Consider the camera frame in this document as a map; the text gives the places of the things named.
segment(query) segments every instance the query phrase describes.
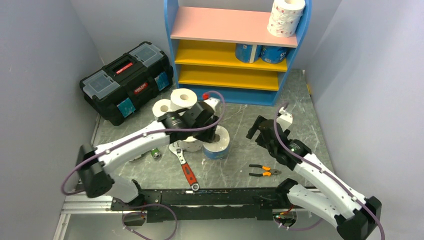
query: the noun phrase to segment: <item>colorful shelf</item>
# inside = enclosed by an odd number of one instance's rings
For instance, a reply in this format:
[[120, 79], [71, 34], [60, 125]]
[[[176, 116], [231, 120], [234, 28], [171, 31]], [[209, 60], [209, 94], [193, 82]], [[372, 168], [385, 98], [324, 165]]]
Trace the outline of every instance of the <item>colorful shelf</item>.
[[296, 48], [296, 35], [284, 38], [268, 32], [270, 14], [262, 11], [180, 6], [170, 37]]
[[278, 91], [277, 72], [229, 67], [183, 65], [180, 84]]
[[[273, 106], [305, 38], [311, 19], [311, 0], [291, 37], [267, 30], [270, 12], [179, 6], [164, 0], [165, 28], [178, 88], [219, 91], [229, 103]], [[235, 43], [290, 48], [286, 59], [270, 64], [261, 59], [243, 63]]]
[[230, 42], [181, 40], [176, 52], [175, 63], [276, 72], [287, 71], [285, 59], [278, 64], [269, 64], [262, 59], [246, 64], [236, 58], [235, 50], [236, 44]]

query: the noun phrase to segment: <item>white wall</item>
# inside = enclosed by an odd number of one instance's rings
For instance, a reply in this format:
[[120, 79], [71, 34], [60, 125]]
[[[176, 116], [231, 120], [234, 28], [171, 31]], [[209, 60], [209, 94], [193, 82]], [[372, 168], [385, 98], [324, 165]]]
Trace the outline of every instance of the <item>white wall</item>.
[[334, 169], [382, 201], [388, 240], [424, 236], [423, 23], [422, 1], [342, 1], [306, 68]]
[[0, 0], [0, 239], [52, 239], [96, 117], [78, 82], [100, 67], [69, 0]]
[[[313, 1], [309, 30], [294, 62], [294, 68], [305, 68], [340, 1]], [[154, 43], [169, 55], [163, 0], [71, 2], [106, 64], [142, 41]], [[179, 0], [180, 6], [261, 12], [270, 12], [273, 2], [274, 0]]]

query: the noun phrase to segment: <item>logo on toolbox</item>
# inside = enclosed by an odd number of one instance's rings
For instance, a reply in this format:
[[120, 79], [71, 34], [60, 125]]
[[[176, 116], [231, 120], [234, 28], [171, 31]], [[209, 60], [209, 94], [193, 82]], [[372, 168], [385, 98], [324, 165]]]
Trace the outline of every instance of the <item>logo on toolbox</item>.
[[139, 86], [139, 87], [137, 87], [135, 90], [134, 90], [134, 94], [139, 94], [139, 93], [141, 93], [145, 88], [147, 88], [147, 86], [148, 86], [149, 84], [147, 83], [147, 82], [145, 82], [145, 83], [143, 83], [141, 86]]

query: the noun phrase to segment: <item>toolbox lid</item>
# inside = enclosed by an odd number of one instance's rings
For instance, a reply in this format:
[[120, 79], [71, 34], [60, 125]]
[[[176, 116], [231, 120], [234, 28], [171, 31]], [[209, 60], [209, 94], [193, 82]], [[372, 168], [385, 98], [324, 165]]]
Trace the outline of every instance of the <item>toolbox lid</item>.
[[99, 100], [119, 88], [120, 85], [114, 81], [105, 71], [100, 70], [82, 81], [84, 87], [82, 90], [91, 98], [96, 95]]
[[161, 50], [153, 44], [144, 43], [136, 49], [129, 52], [138, 61], [142, 62], [147, 68], [159, 61], [164, 55]]

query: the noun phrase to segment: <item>blue shelf side panel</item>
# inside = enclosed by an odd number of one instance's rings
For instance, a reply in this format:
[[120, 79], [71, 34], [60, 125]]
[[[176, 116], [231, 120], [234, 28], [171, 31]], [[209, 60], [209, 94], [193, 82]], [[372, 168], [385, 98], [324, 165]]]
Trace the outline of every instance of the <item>blue shelf side panel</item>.
[[284, 83], [286, 83], [287, 77], [289, 76], [289, 72], [292, 69], [293, 62], [295, 61], [296, 55], [299, 52], [299, 49], [304, 41], [305, 35], [308, 31], [309, 22], [311, 21], [311, 12], [312, 12], [312, 0], [305, 0], [305, 8], [303, 10], [303, 15], [300, 18], [299, 24], [296, 29], [296, 38], [297, 38], [297, 47], [292, 48], [288, 51], [287, 54], [287, 74], [278, 73], [278, 93], [275, 95], [274, 100], [272, 101], [272, 105], [275, 105], [277, 99], [280, 95], [280, 92], [283, 90]]
[[203, 94], [207, 91], [217, 91], [224, 96], [225, 102], [231, 104], [251, 104], [272, 106], [273, 99], [275, 98], [276, 91], [254, 90], [232, 87], [219, 87], [219, 86], [201, 86], [191, 84], [180, 84], [181, 88], [188, 88], [194, 91], [197, 98], [203, 99]]
[[178, 50], [178, 44], [180, 43], [177, 39], [171, 39], [171, 32], [174, 27], [175, 18], [177, 17], [178, 0], [163, 0], [163, 14], [165, 19], [166, 37], [168, 38], [168, 45], [170, 50], [169, 61], [173, 66], [173, 76], [178, 88], [178, 76], [180, 75], [181, 66], [175, 64], [175, 56]]

